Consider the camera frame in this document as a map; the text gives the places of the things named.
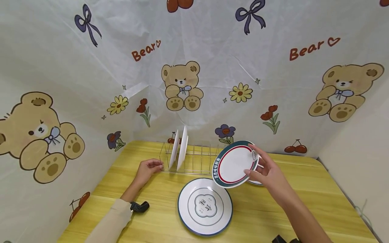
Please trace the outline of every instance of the wooden table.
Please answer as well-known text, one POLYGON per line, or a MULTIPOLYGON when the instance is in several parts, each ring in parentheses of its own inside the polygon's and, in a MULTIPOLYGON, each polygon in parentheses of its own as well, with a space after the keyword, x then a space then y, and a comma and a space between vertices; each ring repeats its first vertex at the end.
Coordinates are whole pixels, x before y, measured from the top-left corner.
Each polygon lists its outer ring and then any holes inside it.
MULTIPOLYGON (((84 242, 133 180, 139 162, 161 158, 167 167, 162 143, 133 141, 122 151, 87 202, 69 224, 58 242, 84 242)), ((188 153, 205 148, 188 146, 188 153)), ((317 160, 307 157, 270 154, 286 178, 308 206, 333 242, 377 243, 365 223, 317 160)), ((185 169, 198 170, 215 156, 187 155, 185 169)), ((142 189, 137 202, 148 201, 145 214, 133 214, 118 242, 271 242, 278 234, 286 241, 296 235, 283 210, 261 186, 244 183, 229 189, 233 218, 221 234, 203 238, 189 232, 177 212, 177 197, 190 180, 208 175, 159 173, 142 189)))

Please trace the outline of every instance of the wire dish rack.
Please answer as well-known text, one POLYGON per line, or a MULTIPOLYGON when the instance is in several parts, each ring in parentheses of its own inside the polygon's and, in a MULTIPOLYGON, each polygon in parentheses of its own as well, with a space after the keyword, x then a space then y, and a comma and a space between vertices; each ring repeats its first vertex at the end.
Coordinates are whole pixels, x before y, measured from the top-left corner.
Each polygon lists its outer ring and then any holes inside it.
POLYGON ((211 175, 211 168, 219 153, 226 147, 212 148, 206 146, 194 146, 188 145, 186 148, 185 160, 181 167, 177 170, 178 155, 180 154, 181 145, 176 155, 173 167, 170 167, 170 158, 172 156, 173 144, 163 143, 161 151, 159 152, 159 159, 167 161, 168 166, 165 166, 162 172, 167 173, 181 173, 181 174, 194 174, 194 175, 211 175))

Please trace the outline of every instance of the bear text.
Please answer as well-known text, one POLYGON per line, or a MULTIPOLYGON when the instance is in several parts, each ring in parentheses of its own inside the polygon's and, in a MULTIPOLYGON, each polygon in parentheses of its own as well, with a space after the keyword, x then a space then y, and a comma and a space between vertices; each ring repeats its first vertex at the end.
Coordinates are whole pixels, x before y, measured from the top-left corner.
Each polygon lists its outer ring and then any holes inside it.
POLYGON ((147 52, 147 54, 150 54, 152 51, 155 50, 155 46, 157 46, 157 48, 159 48, 160 45, 161 45, 161 41, 157 40, 155 42, 155 44, 154 43, 151 44, 151 47, 148 45, 148 46, 146 46, 146 49, 140 50, 139 53, 137 51, 133 51, 133 52, 131 52, 131 54, 134 57, 135 61, 139 61, 143 56, 146 56, 146 52, 147 52))
MULTIPOLYGON (((328 38, 327 40, 327 44, 329 46, 334 46, 336 43, 338 43, 340 41, 340 38, 328 38)), ((299 56, 304 56, 305 53, 308 51, 308 53, 311 53, 315 50, 319 50, 320 49, 320 46, 324 44, 324 41, 319 41, 317 43, 317 48, 316 48, 316 45, 315 44, 312 44, 310 45, 308 48, 303 48, 300 50, 300 52, 298 52, 298 49, 297 48, 292 48, 291 49, 291 52, 289 54, 289 60, 290 61, 293 61, 293 60, 296 60, 299 56)))

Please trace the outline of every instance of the black object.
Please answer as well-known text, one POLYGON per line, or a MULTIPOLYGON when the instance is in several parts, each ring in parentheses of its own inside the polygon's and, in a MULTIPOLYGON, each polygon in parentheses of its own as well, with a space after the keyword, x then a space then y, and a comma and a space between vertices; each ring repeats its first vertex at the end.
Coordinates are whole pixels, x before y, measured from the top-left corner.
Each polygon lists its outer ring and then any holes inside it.
MULTIPOLYGON (((272 243, 287 243, 280 235, 277 235, 274 240, 272 240, 272 243)), ((290 243, 301 243, 298 239, 293 239, 290 243)))
POLYGON ((131 211, 135 211, 137 213, 144 213, 147 209, 149 209, 150 204, 148 202, 143 202, 142 205, 139 205, 136 202, 131 203, 131 211))

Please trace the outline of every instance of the plate with red stripe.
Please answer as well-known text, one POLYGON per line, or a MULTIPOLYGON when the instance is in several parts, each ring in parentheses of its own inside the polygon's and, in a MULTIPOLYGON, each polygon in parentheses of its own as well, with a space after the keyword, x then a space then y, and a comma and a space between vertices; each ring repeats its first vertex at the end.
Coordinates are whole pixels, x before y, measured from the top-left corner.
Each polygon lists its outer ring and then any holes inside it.
POLYGON ((259 155, 248 145, 249 141, 236 141, 225 147, 216 157, 212 167, 212 179, 223 188, 237 187, 249 179, 244 169, 254 170, 259 155))

